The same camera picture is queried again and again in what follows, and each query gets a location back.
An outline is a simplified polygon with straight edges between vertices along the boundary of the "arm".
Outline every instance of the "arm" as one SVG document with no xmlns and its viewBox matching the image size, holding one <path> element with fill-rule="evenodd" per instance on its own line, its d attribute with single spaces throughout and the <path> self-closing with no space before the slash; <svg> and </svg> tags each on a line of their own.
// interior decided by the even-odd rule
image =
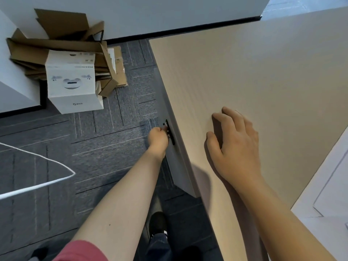
<svg viewBox="0 0 348 261">
<path fill-rule="evenodd" d="M 239 193 L 253 216 L 273 261 L 335 260 L 298 220 L 261 175 L 259 136 L 252 123 L 237 111 L 224 107 L 213 117 L 221 122 L 220 149 L 213 132 L 207 145 L 214 166 Z"/>
<path fill-rule="evenodd" d="M 105 195 L 76 233 L 98 247 L 109 261 L 132 261 L 144 228 L 159 168 L 168 146 L 165 130 L 153 128 L 150 147 Z"/>
</svg>

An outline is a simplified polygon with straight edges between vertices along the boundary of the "forearm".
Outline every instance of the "forearm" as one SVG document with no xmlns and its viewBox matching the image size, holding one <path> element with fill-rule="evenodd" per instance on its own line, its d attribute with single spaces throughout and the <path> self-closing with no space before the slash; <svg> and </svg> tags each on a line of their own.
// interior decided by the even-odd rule
<svg viewBox="0 0 348 261">
<path fill-rule="evenodd" d="M 73 240 L 96 245 L 109 261 L 132 261 L 162 162 L 148 149 L 92 211 Z"/>
<path fill-rule="evenodd" d="M 266 184 L 240 192 L 272 261 L 335 260 Z"/>
</svg>

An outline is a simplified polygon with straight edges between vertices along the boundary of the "white cord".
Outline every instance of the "white cord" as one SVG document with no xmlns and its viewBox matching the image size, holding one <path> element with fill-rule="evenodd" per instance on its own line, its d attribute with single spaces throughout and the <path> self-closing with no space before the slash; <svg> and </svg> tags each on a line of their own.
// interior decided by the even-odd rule
<svg viewBox="0 0 348 261">
<path fill-rule="evenodd" d="M 51 184 L 53 184 L 53 183 L 57 183 L 57 182 L 62 181 L 62 180 L 66 180 L 66 179 L 71 178 L 72 176 L 74 176 L 74 175 L 76 174 L 75 171 L 73 171 L 71 168 L 69 168 L 69 167 L 67 167 L 66 165 L 64 165 L 64 164 L 62 164 L 62 163 L 60 163 L 60 162 L 58 162 L 58 161 L 55 161 L 55 160 L 53 160 L 53 159 L 45 158 L 45 157 L 42 156 L 42 155 L 38 155 L 38 154 L 29 152 L 29 151 L 25 151 L 25 150 L 20 149 L 20 148 L 15 148 L 14 146 L 6 145 L 6 144 L 3 144 L 3 143 L 1 143 L 1 142 L 0 142 L 0 145 L 7 146 L 7 147 L 9 147 L 9 148 L 14 148 L 14 149 L 17 149 L 17 150 L 19 150 L 19 151 L 23 151 L 23 152 L 25 152 L 25 153 L 38 156 L 38 157 L 40 157 L 40 158 L 44 158 L 44 159 L 46 159 L 46 160 L 48 160 L 48 161 L 52 161 L 52 162 L 58 163 L 59 165 L 65 167 L 66 169 L 68 169 L 69 171 L 72 172 L 72 175 L 67 176 L 67 177 L 63 177 L 63 178 L 60 178 L 60 179 L 57 179 L 57 180 L 52 180 L 52 181 L 49 181 L 49 182 L 45 182 L 45 183 L 38 184 L 38 185 L 35 185 L 35 186 L 27 187 L 27 188 L 20 188 L 19 190 L 14 190 L 14 191 L 11 191 L 11 192 L 8 192 L 8 193 L 0 194 L 0 200 L 5 199 L 5 198 L 8 198 L 8 197 L 15 196 L 15 195 L 17 195 L 17 194 L 25 193 L 25 192 L 27 192 L 27 191 L 36 190 L 36 189 L 38 189 L 38 188 L 45 187 L 45 186 L 51 185 Z"/>
</svg>

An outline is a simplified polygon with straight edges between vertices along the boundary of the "person's right arm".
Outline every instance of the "person's right arm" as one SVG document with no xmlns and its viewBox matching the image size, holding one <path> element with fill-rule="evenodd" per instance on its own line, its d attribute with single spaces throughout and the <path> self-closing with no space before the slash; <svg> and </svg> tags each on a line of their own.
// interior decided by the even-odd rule
<svg viewBox="0 0 348 261">
<path fill-rule="evenodd" d="M 215 134 L 208 132 L 208 150 L 217 171 L 253 216 L 272 261 L 335 260 L 263 179 L 259 136 L 252 123 L 237 111 L 222 111 L 213 114 L 221 122 L 222 149 Z"/>
</svg>

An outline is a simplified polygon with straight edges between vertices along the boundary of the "person's left arm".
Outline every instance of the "person's left arm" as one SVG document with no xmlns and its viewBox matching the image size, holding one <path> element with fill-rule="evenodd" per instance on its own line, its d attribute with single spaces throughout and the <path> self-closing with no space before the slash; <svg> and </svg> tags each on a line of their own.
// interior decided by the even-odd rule
<svg viewBox="0 0 348 261">
<path fill-rule="evenodd" d="M 168 146 L 166 132 L 153 128 L 150 147 L 105 195 L 72 241 L 94 244 L 108 261 L 132 261 L 144 228 L 161 162 Z"/>
</svg>

